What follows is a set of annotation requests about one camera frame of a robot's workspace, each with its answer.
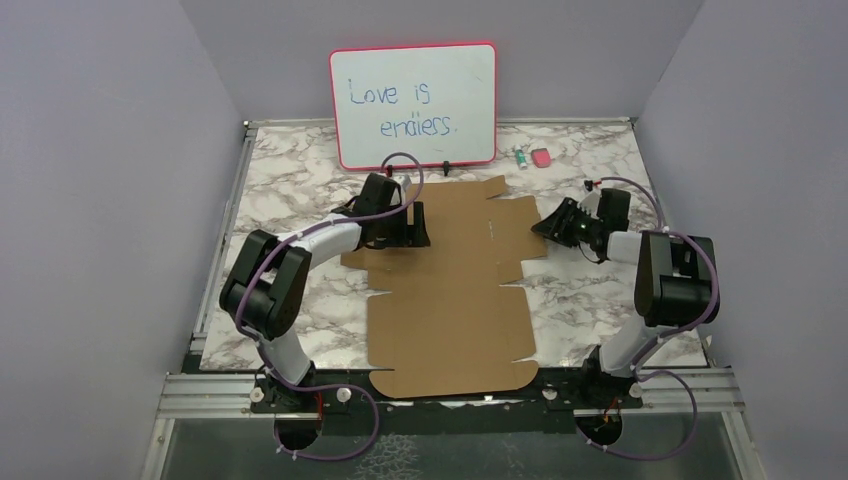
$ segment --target robotic arm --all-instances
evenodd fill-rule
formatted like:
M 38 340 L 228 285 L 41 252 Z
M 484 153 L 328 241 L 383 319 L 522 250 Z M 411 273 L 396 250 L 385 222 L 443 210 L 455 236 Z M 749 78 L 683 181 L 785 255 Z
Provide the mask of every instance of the robotic arm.
M 299 238 L 284 247 L 269 265 L 268 272 L 275 272 L 274 279 L 259 280 L 250 292 L 242 315 L 244 324 L 259 334 L 258 341 L 270 360 L 269 366 L 290 384 L 300 384 L 311 367 L 311 361 L 292 328 L 303 300 L 306 276 L 311 269 L 336 255 L 361 247 L 382 249 L 430 245 L 421 202 L 412 203 L 412 224 L 407 223 L 407 211 L 378 220 L 355 220 L 389 212 L 402 205 L 410 182 L 406 176 L 400 180 L 398 183 L 392 178 L 370 174 L 358 196 L 318 222 L 330 226 L 320 229 L 310 226 L 298 232 Z M 279 244 L 277 236 L 262 230 L 248 235 L 219 297 L 221 308 L 233 318 L 236 318 L 251 278 Z
M 586 244 L 607 260 L 637 265 L 634 303 L 636 313 L 612 339 L 595 347 L 583 364 L 584 394 L 615 398 L 626 394 L 635 372 L 662 346 L 665 338 L 696 321 L 710 303 L 710 271 L 705 259 L 688 242 L 666 231 L 628 232 L 630 194 L 585 183 L 581 202 L 566 197 L 556 211 L 532 231 L 568 247 Z M 712 240 L 689 237 L 712 265 Z M 703 320 L 713 321 L 718 304 Z

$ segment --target red whiteboard frame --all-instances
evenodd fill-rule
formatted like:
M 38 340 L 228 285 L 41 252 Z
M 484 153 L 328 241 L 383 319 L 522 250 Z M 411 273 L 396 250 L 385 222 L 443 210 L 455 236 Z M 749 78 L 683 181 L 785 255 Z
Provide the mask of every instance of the red whiteboard frame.
M 467 166 L 467 165 L 486 165 L 492 163 L 495 158 L 498 156 L 498 49 L 495 47 L 495 44 L 492 42 L 466 42 L 466 43 L 433 43 L 433 44 L 421 44 L 421 45 L 401 45 L 395 47 L 362 47 L 362 48 L 338 48 L 330 52 L 330 55 L 327 57 L 327 65 L 330 68 L 330 93 L 333 98 L 333 123 L 336 126 L 336 149 L 339 155 L 339 165 L 342 166 L 345 170 L 348 171 L 369 171 L 369 170 L 378 170 L 380 167 L 348 167 L 342 161 L 342 142 L 341 137 L 339 136 L 339 116 L 338 112 L 336 112 L 336 85 L 333 81 L 333 65 L 332 58 L 333 55 L 339 52 L 362 52 L 362 51 L 371 51 L 371 50 L 406 50 L 411 48 L 439 48 L 439 47 L 469 47 L 469 46 L 478 46 L 478 45 L 487 45 L 492 47 L 492 50 L 495 52 L 495 122 L 492 125 L 492 143 L 495 146 L 495 151 L 492 152 L 492 158 L 488 160 L 471 160 L 465 162 L 451 162 L 451 166 Z M 441 167 L 441 163 L 422 163 L 422 167 Z M 415 165 L 392 165 L 394 169 L 401 168 L 415 168 Z

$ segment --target marker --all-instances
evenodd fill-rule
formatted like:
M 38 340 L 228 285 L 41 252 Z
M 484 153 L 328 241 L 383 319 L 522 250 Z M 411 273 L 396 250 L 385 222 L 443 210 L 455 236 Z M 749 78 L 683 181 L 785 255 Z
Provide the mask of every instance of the marker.
M 524 152 L 518 147 L 515 147 L 515 161 L 518 163 L 519 169 L 527 170 L 527 159 L 524 158 Z

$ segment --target screw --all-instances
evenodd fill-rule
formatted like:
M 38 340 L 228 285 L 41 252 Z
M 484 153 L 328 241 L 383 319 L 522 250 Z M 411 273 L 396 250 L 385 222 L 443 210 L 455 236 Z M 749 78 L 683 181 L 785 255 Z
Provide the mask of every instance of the screw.
M 265 398 L 265 392 L 263 392 L 261 388 L 256 387 L 250 391 L 249 397 L 251 402 L 259 403 L 263 398 Z
M 634 383 L 633 385 L 630 386 L 630 396 L 631 397 L 640 398 L 640 397 L 642 397 L 642 393 L 644 393 L 644 391 L 642 390 L 642 386 L 639 385 L 638 383 Z
M 347 403 L 347 401 L 350 400 L 350 397 L 352 396 L 353 394 L 350 393 L 349 388 L 340 388 L 336 390 L 336 399 L 341 403 Z

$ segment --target glass panel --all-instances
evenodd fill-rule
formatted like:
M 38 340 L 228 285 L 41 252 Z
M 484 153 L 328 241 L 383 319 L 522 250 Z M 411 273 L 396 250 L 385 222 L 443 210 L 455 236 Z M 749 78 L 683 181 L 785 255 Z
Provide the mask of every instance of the glass panel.
M 616 448 L 662 453 L 689 429 L 690 414 L 630 415 Z M 360 437 L 321 437 L 313 453 L 343 453 Z M 606 456 L 578 435 L 387 435 L 347 462 L 275 454 L 266 420 L 178 420 L 163 478 L 182 479 L 739 479 L 720 414 L 702 414 L 692 446 L 664 462 Z

